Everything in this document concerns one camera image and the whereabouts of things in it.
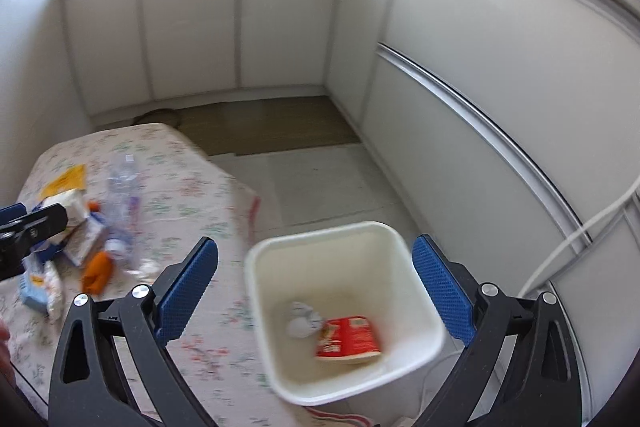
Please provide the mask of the person's left hand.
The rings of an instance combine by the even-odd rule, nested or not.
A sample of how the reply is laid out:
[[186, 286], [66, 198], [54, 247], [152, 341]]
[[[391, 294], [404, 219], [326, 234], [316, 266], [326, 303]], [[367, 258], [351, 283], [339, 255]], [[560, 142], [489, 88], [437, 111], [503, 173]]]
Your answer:
[[11, 363], [11, 353], [9, 350], [9, 340], [11, 333], [9, 327], [0, 320], [0, 372], [6, 377], [9, 384], [14, 387], [16, 385], [15, 371]]

